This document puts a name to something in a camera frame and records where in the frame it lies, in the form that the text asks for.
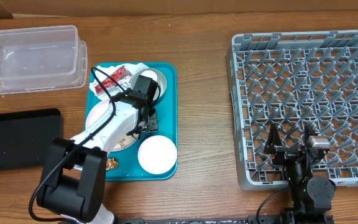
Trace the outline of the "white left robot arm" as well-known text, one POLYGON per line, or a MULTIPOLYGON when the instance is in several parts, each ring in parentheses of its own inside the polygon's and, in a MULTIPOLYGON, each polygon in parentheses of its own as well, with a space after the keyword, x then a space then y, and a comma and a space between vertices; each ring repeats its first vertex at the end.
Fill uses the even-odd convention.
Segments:
POLYGON ((107 156, 127 135, 139 134, 150 124, 155 93, 152 78, 139 76, 134 88, 110 97, 106 111, 86 130, 70 140, 52 141, 39 186, 29 201, 57 214, 56 222, 116 223, 116 216, 102 204, 107 156))

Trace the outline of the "red snack wrapper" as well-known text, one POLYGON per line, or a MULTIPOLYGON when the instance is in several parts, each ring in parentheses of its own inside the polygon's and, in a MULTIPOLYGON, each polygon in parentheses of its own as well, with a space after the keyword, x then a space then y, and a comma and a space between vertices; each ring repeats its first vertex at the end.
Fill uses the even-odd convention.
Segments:
POLYGON ((125 90, 131 84, 132 73, 124 65, 119 68, 95 68, 95 70, 97 77, 101 75, 94 87, 97 95, 105 93, 105 90, 108 92, 125 90))

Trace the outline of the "brown food scrap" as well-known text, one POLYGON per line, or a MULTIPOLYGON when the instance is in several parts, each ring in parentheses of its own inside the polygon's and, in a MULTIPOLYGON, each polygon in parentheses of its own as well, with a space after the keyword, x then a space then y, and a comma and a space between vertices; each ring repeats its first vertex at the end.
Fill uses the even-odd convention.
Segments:
POLYGON ((109 158, 106 161, 106 170, 113 170, 113 169, 116 169, 118 166, 119 166, 118 160, 113 157, 109 158))

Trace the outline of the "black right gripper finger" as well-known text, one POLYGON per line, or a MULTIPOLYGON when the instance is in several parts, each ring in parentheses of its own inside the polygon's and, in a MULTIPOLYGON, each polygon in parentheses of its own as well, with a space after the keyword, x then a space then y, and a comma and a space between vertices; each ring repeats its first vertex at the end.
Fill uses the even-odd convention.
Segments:
POLYGON ((309 140, 310 136, 316 135, 316 132, 314 131, 314 129, 312 128, 312 126, 309 123, 305 124, 303 135, 304 135, 304 144, 306 146, 308 146, 309 145, 308 140, 309 140))
POLYGON ((270 125, 270 131, 265 143, 264 154, 275 154, 278 147, 282 146, 282 142, 274 123, 270 125))

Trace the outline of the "pink plate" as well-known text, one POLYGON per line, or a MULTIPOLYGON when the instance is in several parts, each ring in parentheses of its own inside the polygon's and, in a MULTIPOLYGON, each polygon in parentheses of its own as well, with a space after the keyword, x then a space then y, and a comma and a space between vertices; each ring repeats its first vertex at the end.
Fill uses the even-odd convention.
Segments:
MULTIPOLYGON (((91 111, 88 113, 86 122, 85 122, 85 129, 88 129, 92 124, 94 124, 108 109, 109 100, 100 101, 96 104, 91 111)), ((112 152, 121 151, 132 144, 134 144, 138 140, 139 134, 134 134, 133 136, 125 135, 115 146, 112 148, 112 152)))

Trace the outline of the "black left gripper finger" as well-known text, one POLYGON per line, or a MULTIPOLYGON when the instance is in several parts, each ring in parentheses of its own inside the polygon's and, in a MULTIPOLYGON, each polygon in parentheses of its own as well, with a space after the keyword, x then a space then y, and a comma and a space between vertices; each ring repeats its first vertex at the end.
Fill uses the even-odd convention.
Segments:
POLYGON ((134 139, 138 139, 143 129, 148 125, 146 121, 140 121, 133 130, 129 131, 126 135, 131 136, 134 139))
POLYGON ((158 130, 158 119, 157 119, 157 111, 155 108, 149 113, 149 123, 146 127, 146 131, 157 131, 158 130))

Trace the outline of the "white napkin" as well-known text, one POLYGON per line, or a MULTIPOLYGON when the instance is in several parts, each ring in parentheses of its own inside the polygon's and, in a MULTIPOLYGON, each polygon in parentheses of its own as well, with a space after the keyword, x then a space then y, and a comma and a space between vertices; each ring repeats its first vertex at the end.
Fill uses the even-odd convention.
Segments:
MULTIPOLYGON (((109 68, 109 67, 113 67, 113 68, 119 68, 120 66, 124 65, 131 73, 132 73, 132 77, 139 71, 149 68, 148 66, 146 66, 144 63, 137 63, 137 64, 131 64, 131 63, 123 63, 123 64, 119 64, 119 65, 111 65, 108 67, 102 67, 100 65, 98 65, 96 68, 109 68)), ((99 100, 103 101, 103 100, 107 100, 108 99, 108 95, 105 93, 102 93, 100 95, 97 95, 94 87, 97 85, 96 83, 97 81, 90 81, 89 83, 89 90, 94 94, 95 97, 97 97, 99 100)), ((117 93, 121 92, 122 90, 115 90, 110 92, 109 94, 111 96, 116 95, 117 93)))

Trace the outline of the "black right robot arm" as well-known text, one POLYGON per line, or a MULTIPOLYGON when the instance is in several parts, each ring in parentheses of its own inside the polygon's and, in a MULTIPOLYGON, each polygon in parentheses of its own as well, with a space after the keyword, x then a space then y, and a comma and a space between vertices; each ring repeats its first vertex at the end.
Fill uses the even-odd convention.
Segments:
POLYGON ((304 144, 284 147, 276 125, 270 125, 270 132, 264 153, 273 155, 272 162, 282 167, 288 186, 265 199, 257 209, 257 223, 262 221, 262 207, 277 195, 287 190, 291 193, 292 208, 285 208, 272 219, 275 223, 333 223, 333 217, 326 212, 332 209, 336 184, 325 177, 314 176, 312 166, 319 163, 331 146, 325 136, 319 136, 310 125, 304 128, 304 144))

